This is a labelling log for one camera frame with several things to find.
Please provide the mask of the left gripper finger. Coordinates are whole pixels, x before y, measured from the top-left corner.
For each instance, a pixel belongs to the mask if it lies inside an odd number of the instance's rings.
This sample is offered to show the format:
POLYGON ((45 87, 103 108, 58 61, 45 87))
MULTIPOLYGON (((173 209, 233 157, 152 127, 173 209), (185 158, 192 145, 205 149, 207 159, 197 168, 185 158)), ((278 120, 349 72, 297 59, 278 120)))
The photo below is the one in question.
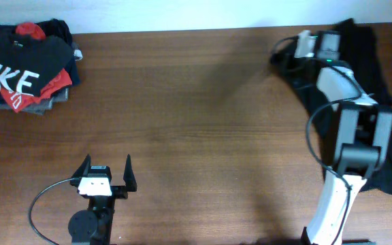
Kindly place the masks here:
POLYGON ((82 164, 77 168, 77 170, 73 173, 72 178, 81 178, 88 175, 89 169, 91 168, 91 156, 86 155, 82 164))
POLYGON ((125 182, 125 188, 126 188, 127 192, 136 192, 137 191, 137 181, 136 181, 135 175, 133 173, 130 154, 127 155, 127 159, 125 162, 125 170, 124 170, 123 180, 125 182))

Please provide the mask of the black Sydrogen t-shirt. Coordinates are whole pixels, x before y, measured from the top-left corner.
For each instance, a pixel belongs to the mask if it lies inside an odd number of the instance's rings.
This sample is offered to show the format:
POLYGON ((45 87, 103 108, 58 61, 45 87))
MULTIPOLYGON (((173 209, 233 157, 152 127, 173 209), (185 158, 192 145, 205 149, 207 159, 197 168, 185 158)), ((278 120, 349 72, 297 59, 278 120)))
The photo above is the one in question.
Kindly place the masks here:
MULTIPOLYGON (((340 60, 352 69, 356 81, 367 94, 380 105, 392 106, 392 95, 382 73, 377 55, 377 36, 370 26, 359 26, 352 18, 339 22, 331 28, 340 34, 340 60)), ((270 63, 288 85, 295 91, 309 114, 328 103, 328 99, 316 88, 316 77, 321 64, 307 59, 295 59, 297 36, 283 49, 272 50, 270 63)), ((387 159, 377 172, 373 173, 361 189, 378 189, 392 195, 392 132, 387 159)))

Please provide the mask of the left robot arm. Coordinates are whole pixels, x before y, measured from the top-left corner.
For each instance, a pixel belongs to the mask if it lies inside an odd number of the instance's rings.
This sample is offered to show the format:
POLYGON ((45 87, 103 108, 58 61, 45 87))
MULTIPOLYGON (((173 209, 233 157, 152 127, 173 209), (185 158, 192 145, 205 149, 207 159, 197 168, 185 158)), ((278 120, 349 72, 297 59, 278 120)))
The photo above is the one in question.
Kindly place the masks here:
POLYGON ((70 185, 88 200, 85 210, 76 212, 69 220, 68 232, 73 245, 109 245, 115 213, 115 201, 127 199, 137 191, 131 157, 127 156, 123 185, 113 185, 111 169, 105 165, 92 165, 87 155, 73 173, 70 185))

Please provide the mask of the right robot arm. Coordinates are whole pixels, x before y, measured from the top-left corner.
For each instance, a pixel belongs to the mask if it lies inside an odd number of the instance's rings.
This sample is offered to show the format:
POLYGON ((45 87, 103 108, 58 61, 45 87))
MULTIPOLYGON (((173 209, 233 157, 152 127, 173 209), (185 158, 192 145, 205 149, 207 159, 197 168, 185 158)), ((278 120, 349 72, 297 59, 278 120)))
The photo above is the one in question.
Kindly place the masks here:
POLYGON ((333 111, 324 140, 326 151, 316 161, 325 170, 323 190, 301 244, 341 244, 353 202, 374 172, 383 165, 392 130, 392 109, 379 105, 359 85, 353 70, 340 60, 341 35, 336 31, 309 30, 298 35, 294 57, 315 61, 321 69, 317 89, 328 102, 317 108, 333 111))

